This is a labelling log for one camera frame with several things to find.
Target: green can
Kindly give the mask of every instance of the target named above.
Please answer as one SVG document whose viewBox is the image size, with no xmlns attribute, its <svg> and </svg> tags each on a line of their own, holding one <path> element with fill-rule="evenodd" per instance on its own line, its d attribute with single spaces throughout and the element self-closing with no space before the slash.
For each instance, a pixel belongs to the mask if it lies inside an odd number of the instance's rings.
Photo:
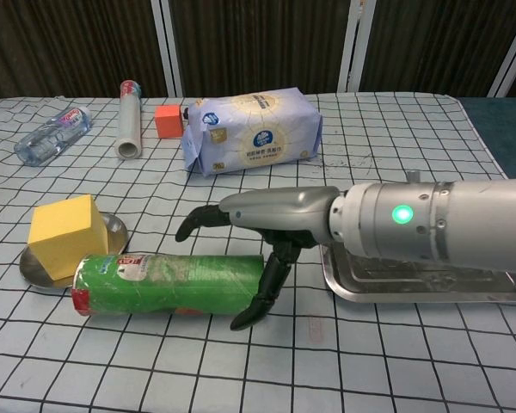
<svg viewBox="0 0 516 413">
<path fill-rule="evenodd" d="M 87 256 L 71 296 L 82 315 L 237 314 L 258 290 L 262 256 Z"/>
</svg>

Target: metal plate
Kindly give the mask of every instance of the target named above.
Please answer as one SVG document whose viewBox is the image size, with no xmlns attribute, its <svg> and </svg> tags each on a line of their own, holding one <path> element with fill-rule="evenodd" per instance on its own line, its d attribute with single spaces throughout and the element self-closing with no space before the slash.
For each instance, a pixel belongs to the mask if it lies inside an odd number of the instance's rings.
<svg viewBox="0 0 516 413">
<path fill-rule="evenodd" d="M 351 255 L 321 246 L 323 274 L 336 295 L 360 303 L 516 301 L 516 274 Z"/>
<path fill-rule="evenodd" d="M 101 216 L 107 227 L 108 253 L 120 254 L 128 245 L 126 226 L 124 222 L 110 213 L 102 213 Z M 39 288 L 67 288 L 72 286 L 73 277 L 52 280 L 29 247 L 25 247 L 21 253 L 19 270 L 25 280 Z"/>
</svg>

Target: bottle cap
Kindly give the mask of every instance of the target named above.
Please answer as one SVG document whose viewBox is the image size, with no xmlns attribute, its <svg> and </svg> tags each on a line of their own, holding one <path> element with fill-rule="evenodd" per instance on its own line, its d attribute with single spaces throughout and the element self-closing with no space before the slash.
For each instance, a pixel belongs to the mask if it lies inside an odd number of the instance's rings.
<svg viewBox="0 0 516 413">
<path fill-rule="evenodd" d="M 80 106 L 78 108 L 83 112 L 83 114 L 86 115 L 86 117 L 88 118 L 88 122 L 91 122 L 92 121 L 92 112 L 85 106 Z"/>
</svg>

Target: table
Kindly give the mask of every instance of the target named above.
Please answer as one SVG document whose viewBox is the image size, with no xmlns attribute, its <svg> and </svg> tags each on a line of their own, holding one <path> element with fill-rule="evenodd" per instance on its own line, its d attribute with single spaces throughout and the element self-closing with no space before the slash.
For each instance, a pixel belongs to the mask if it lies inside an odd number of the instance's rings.
<svg viewBox="0 0 516 413">
<path fill-rule="evenodd" d="M 69 290 L 19 275 L 33 206 L 93 194 L 118 215 L 129 250 L 269 254 L 253 232 L 202 228 L 176 243 L 194 207 L 252 188 L 502 179 L 458 101 L 429 94 L 308 96 L 324 116 L 319 156 L 204 178 L 183 169 L 179 141 L 157 139 L 143 100 L 143 156 L 114 155 L 118 99 L 0 100 L 0 411 L 516 411 L 516 305 L 355 304 L 323 282 L 306 250 L 267 319 L 231 332 L 229 317 L 80 317 Z M 92 130 L 45 168 L 13 144 L 68 105 Z"/>
</svg>

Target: green indicator light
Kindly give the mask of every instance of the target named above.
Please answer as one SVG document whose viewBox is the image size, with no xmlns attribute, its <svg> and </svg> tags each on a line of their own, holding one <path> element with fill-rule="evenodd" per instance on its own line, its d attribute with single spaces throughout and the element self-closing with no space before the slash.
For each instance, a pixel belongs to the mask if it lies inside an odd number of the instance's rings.
<svg viewBox="0 0 516 413">
<path fill-rule="evenodd" d="M 409 205 L 396 206 L 392 211 L 392 219 L 394 219 L 397 224 L 407 224 L 411 219 L 413 219 L 413 208 Z"/>
</svg>

